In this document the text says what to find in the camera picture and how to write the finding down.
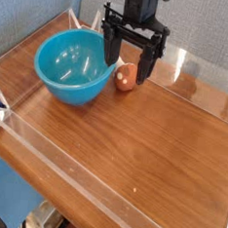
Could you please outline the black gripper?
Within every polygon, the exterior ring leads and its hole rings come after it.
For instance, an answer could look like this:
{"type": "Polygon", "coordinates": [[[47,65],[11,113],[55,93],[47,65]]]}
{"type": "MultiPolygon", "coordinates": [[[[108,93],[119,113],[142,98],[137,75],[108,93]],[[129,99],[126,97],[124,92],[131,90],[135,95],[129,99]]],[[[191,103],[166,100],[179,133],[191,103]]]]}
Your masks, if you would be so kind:
{"type": "Polygon", "coordinates": [[[119,58],[121,42],[127,41],[142,49],[137,65],[136,83],[141,85],[152,73],[158,57],[164,54],[170,30],[159,23],[155,17],[137,23],[128,19],[107,2],[104,5],[105,18],[102,20],[104,36],[104,58],[107,65],[112,65],[119,58]]]}

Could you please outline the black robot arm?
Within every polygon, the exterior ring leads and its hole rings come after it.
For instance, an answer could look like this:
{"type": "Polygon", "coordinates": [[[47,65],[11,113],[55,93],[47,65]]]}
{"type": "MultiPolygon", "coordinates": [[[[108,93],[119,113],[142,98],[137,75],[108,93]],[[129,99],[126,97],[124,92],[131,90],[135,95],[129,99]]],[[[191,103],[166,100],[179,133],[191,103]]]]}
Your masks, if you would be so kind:
{"type": "Polygon", "coordinates": [[[106,64],[117,62],[122,41],[141,48],[136,76],[139,85],[151,76],[157,59],[165,53],[167,37],[171,33],[156,19],[157,8],[158,0],[125,0],[120,9],[110,1],[104,5],[105,17],[101,27],[106,64]]]}

